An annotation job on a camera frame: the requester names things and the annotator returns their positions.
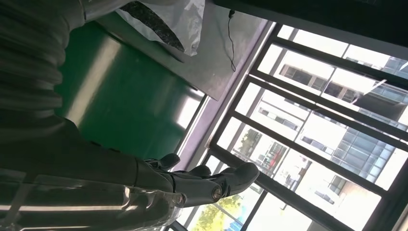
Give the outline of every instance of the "tree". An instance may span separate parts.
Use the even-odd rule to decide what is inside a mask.
[[[217,204],[228,211],[231,215],[236,215],[240,208],[241,197],[234,195],[221,199]],[[214,205],[207,205],[201,212],[200,218],[192,231],[222,231],[225,226],[227,215]]]
[[[261,139],[261,134],[252,129],[249,129],[241,140],[241,147],[238,148],[240,153],[251,156],[252,151]]]

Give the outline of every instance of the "robotic hand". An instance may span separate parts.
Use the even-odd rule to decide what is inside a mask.
[[[258,177],[258,168],[252,163],[246,163],[237,169],[227,168],[221,173],[212,175],[207,166],[197,166],[191,171],[167,172],[179,161],[175,154],[169,154],[161,160],[146,162],[156,172],[173,184],[174,193],[185,196],[184,207],[212,204],[219,199],[243,192]]]

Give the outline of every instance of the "metal surface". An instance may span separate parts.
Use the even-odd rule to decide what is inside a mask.
[[[184,226],[182,226],[178,221],[173,222],[168,227],[174,231],[187,231],[187,229]]]
[[[98,22],[129,45],[153,58],[190,84],[219,100],[234,72],[229,56],[232,55],[228,39],[229,9],[206,1],[198,54],[181,63],[167,53],[159,44],[146,40],[122,18],[111,14]],[[243,13],[236,13],[231,20],[231,37],[235,45],[235,62],[246,53],[255,32],[266,20]]]
[[[403,0],[215,0],[215,4],[408,60]]]
[[[0,188],[10,192],[15,184],[6,179]],[[0,205],[5,230],[134,230],[166,225],[183,207],[182,194],[104,182],[40,175],[17,186],[14,200]]]
[[[175,151],[186,132],[180,120],[188,124],[202,100],[194,88],[96,23],[71,33],[66,54],[57,115],[74,120],[85,139],[123,153],[160,159]]]

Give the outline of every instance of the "glass pane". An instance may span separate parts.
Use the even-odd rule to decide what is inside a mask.
[[[284,57],[270,74],[285,82],[319,95],[325,88],[334,68],[325,63],[283,50]]]
[[[260,90],[260,86],[250,83],[239,101],[236,110],[244,115],[247,114]]]
[[[258,201],[260,192],[255,184],[244,192],[221,199],[213,205],[200,206],[188,230],[238,231]]]
[[[227,126],[225,127],[225,130],[222,132],[221,137],[219,138],[217,144],[226,149],[229,150],[229,145],[234,142],[234,135],[239,131],[240,125],[242,124],[241,121],[231,118]]]
[[[293,41],[338,57],[343,56],[348,45],[345,42],[316,35],[304,30],[299,30]]]
[[[249,224],[248,231],[307,231],[311,223],[311,219],[268,193]]]
[[[381,199],[294,150],[274,180],[356,231],[362,230]]]
[[[348,45],[302,30],[297,32],[293,41],[408,79],[408,61],[402,59]],[[275,51],[275,53],[275,55],[278,55],[278,53],[286,55],[282,62],[275,64],[279,67],[276,72],[269,73],[272,76],[276,78],[286,77],[285,81],[316,94],[323,91],[323,97],[330,98],[338,104],[361,113],[364,113],[364,110],[367,111],[366,114],[373,113],[375,115],[370,115],[371,117],[376,116],[376,119],[384,123],[404,131],[407,130],[408,91],[338,68],[335,69],[331,82],[327,84],[327,79],[333,72],[333,67],[322,63],[319,64],[318,61],[299,54],[293,55],[286,49]]]
[[[215,170],[220,163],[221,163],[220,160],[218,160],[217,158],[213,156],[210,156],[210,158],[208,159],[205,165],[208,168],[210,168],[212,174],[216,174]]]
[[[282,39],[289,39],[292,32],[293,32],[293,27],[283,25],[282,28],[280,29],[279,33],[278,33],[278,37],[280,37]]]
[[[341,101],[330,95],[327,98]],[[253,103],[256,107],[249,116],[252,120],[384,189],[391,186],[408,157],[405,151],[349,128],[317,111],[311,112],[306,107],[268,90],[265,90],[260,101]],[[380,118],[370,112],[368,115]],[[229,151],[245,161],[257,163],[262,172],[272,176],[276,169],[276,160],[280,161],[288,151],[288,147],[282,145],[284,149],[279,149],[279,155],[268,158],[268,155],[273,153],[272,147],[278,145],[275,143],[274,139],[246,126],[234,148]]]
[[[272,176],[287,150],[285,145],[245,125],[230,152],[245,162],[254,163],[261,172]]]
[[[383,123],[408,129],[408,91],[337,68],[323,98]]]
[[[262,59],[261,64],[258,67],[259,71],[262,71],[263,73],[269,74],[273,68],[274,63],[276,63],[276,60],[279,57],[279,54],[281,53],[283,49],[280,47],[277,47],[275,45],[271,45],[268,49],[268,52],[265,54],[264,58]]]

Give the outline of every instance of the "window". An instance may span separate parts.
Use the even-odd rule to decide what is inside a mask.
[[[354,64],[351,65],[351,68],[343,70],[339,66],[344,63],[355,62],[373,69],[380,67],[382,68],[381,71],[388,68],[387,71],[397,73],[398,71],[405,71],[405,67],[403,67],[405,62],[399,62],[393,57],[386,57],[373,51],[364,51],[341,42],[338,42],[338,47],[334,47],[328,45],[335,44],[336,41],[333,39],[329,39],[325,44],[326,38],[324,37],[312,36],[310,33],[300,30],[298,31],[300,36],[297,36],[296,29],[290,27],[286,27],[286,29],[288,31],[285,38],[294,38],[293,42],[304,44],[306,46],[303,47],[305,51],[316,49],[337,58],[347,59],[347,61],[341,60],[336,66],[337,58],[331,57],[334,60],[331,62],[332,66],[326,65],[327,56],[322,55],[321,52],[315,52],[316,55],[313,56],[315,60],[313,60],[307,57],[309,54],[315,54],[313,50],[309,50],[310,53],[298,54],[294,52],[297,47],[293,46],[292,42],[288,42],[284,46],[285,49],[276,49],[274,45],[265,47],[264,49],[268,50],[268,54],[265,57],[258,57],[261,62],[257,63],[269,63],[273,66],[270,70],[273,70],[274,73],[264,72],[270,75],[269,77],[258,75],[259,73],[254,71],[259,70],[259,66],[254,66],[254,69],[249,71],[250,75],[246,77],[245,84],[258,86],[258,91],[251,92],[251,94],[256,96],[262,90],[261,100],[254,101],[245,98],[248,94],[242,91],[246,91],[249,87],[242,88],[237,94],[240,97],[234,100],[250,102],[252,105],[248,105],[248,107],[256,110],[259,108],[259,113],[251,112],[251,116],[239,117],[236,114],[238,110],[228,109],[224,121],[230,123],[232,120],[240,118],[239,121],[245,127],[244,132],[240,131],[235,134],[224,129],[218,130],[214,136],[215,139],[220,137],[221,132],[221,135],[227,134],[229,137],[237,137],[236,141],[232,140],[231,143],[227,144],[227,146],[234,146],[235,149],[243,146],[241,141],[247,139],[244,138],[245,136],[249,137],[247,131],[256,131],[260,136],[256,145],[247,145],[251,147],[251,154],[242,155],[240,158],[243,161],[258,163],[257,166],[262,172],[262,177],[258,178],[259,185],[262,187],[273,185],[273,187],[278,188],[279,190],[276,192],[282,201],[271,198],[269,194],[265,196],[265,191],[262,191],[261,187],[252,186],[251,190],[253,189],[258,195],[261,194],[261,198],[262,195],[265,198],[258,203],[260,208],[252,213],[255,216],[249,223],[248,230],[262,230],[267,225],[271,225],[271,216],[279,217],[272,224],[273,228],[278,230],[314,230],[314,226],[311,226],[313,221],[302,219],[302,216],[293,215],[291,217],[288,211],[293,208],[290,206],[282,210],[282,206],[285,204],[296,205],[296,209],[299,211],[294,210],[293,214],[304,213],[309,217],[319,214],[319,217],[315,219],[320,224],[331,227],[332,230],[348,229],[345,228],[346,226],[355,231],[372,230],[373,227],[377,228],[376,225],[379,225],[378,229],[391,230],[392,227],[390,228],[387,224],[394,217],[384,211],[393,208],[387,206],[387,200],[396,204],[401,201],[401,197],[396,196],[394,191],[388,189],[392,183],[403,188],[407,186],[407,183],[399,178],[394,180],[408,157],[408,153],[405,152],[406,148],[401,141],[405,137],[404,133],[395,132],[395,130],[405,131],[408,127],[408,117],[401,115],[395,120],[395,117],[385,116],[384,112],[372,111],[374,109],[368,109],[367,106],[361,107],[355,102],[359,100],[356,99],[357,96],[368,95],[371,97],[374,94],[380,96],[379,99],[382,101],[394,101],[396,105],[404,104],[404,101],[408,102],[408,98],[405,90],[398,86],[389,88],[390,85],[385,84],[384,86],[380,85],[381,88],[374,88],[378,81],[371,79],[369,73],[364,73],[366,68],[358,69],[357,67],[360,66]],[[312,37],[319,39],[319,43],[307,39]],[[284,41],[272,36],[268,42],[278,44],[278,42],[283,43]],[[293,84],[293,87],[277,81],[277,79],[282,78],[287,83]],[[259,81],[260,79],[270,84],[264,84]],[[275,100],[275,103],[270,105],[271,108],[265,106],[260,109],[264,105],[262,104],[264,97],[272,94],[275,94],[272,99]],[[296,97],[292,97],[293,94],[306,101],[302,102]],[[325,113],[324,110],[315,110],[315,105],[321,105],[335,114],[331,115]],[[389,111],[388,108],[379,108],[381,111]],[[399,111],[408,115],[406,108],[399,109]],[[337,114],[342,114],[346,118],[336,116]],[[266,125],[265,116],[292,129],[277,125],[273,121],[271,122],[273,127],[269,128]],[[365,127],[358,126],[351,121],[358,122]],[[221,123],[220,127],[228,128],[229,123],[226,125]],[[252,144],[256,141],[254,138],[248,140],[252,141],[250,142]],[[210,148],[215,148],[216,145],[218,145],[218,141],[213,140]],[[212,154],[219,155],[225,160],[228,160],[228,157],[234,157],[229,156],[233,155],[229,150],[222,152],[222,150],[217,149],[217,151],[221,153],[213,152]],[[236,158],[231,162],[240,163]],[[377,208],[379,202],[386,206]],[[378,224],[377,221],[367,223],[371,215],[377,218]],[[222,228],[215,227],[214,230],[237,231],[242,228],[244,219],[241,220],[234,215],[232,216],[235,219],[227,214],[223,215],[225,219],[231,218],[231,220],[224,222]]]
[[[342,191],[344,185],[346,183],[346,180],[339,176],[334,176],[333,180],[331,181],[329,188],[335,192],[337,195],[340,195],[340,192]]]
[[[321,198],[323,198],[325,201],[329,202],[330,204],[332,204],[332,205],[334,204],[334,201],[330,198],[330,196],[328,196],[328,195],[326,195],[324,193],[321,193],[319,191],[315,191],[315,194],[320,196]]]
[[[312,79],[311,74],[288,65],[283,66],[280,74],[304,85],[308,85]]]
[[[259,109],[259,113],[263,114],[264,116],[268,116],[269,112],[263,108]]]
[[[342,97],[342,100],[348,103],[351,103],[355,97],[356,97],[356,92],[353,90],[347,89],[344,93],[344,96]]]
[[[240,230],[259,196],[260,194],[250,187],[240,194],[223,198],[215,204],[199,206],[190,215],[187,229],[191,231]]]
[[[322,90],[325,83],[326,83],[325,80],[323,80],[323,79],[321,79],[321,78],[316,78],[315,81],[313,81],[311,87],[312,87],[313,89],[316,89],[316,90]]]
[[[287,119],[284,119],[284,118],[282,118],[282,117],[279,117],[279,116],[277,116],[277,115],[274,115],[274,114],[268,112],[267,110],[265,110],[265,109],[263,109],[263,108],[260,108],[260,109],[259,109],[259,112],[260,112],[261,114],[263,114],[264,116],[267,116],[267,117],[269,117],[269,118],[275,120],[276,122],[281,123],[281,124],[287,126],[288,128],[290,128],[290,129],[292,129],[292,130],[297,130],[297,129],[298,129],[298,126],[297,126],[296,124],[290,122],[290,121],[287,120]]]
[[[315,141],[313,139],[310,139],[310,138],[308,138],[306,136],[302,137],[301,140],[303,140],[304,142],[312,145],[315,148],[318,148],[319,150],[324,151],[327,154],[332,154],[333,153],[333,149],[331,149],[329,147],[326,147],[323,144],[321,144],[321,143],[319,143],[319,142],[317,142],[317,141]]]
[[[343,87],[334,84],[334,83],[329,83],[329,85],[327,86],[327,88],[325,89],[324,93],[334,96],[334,97],[338,97],[340,95],[340,92],[343,90]]]
[[[262,135],[259,132],[249,129],[241,140],[241,147],[238,148],[241,154],[251,156]]]

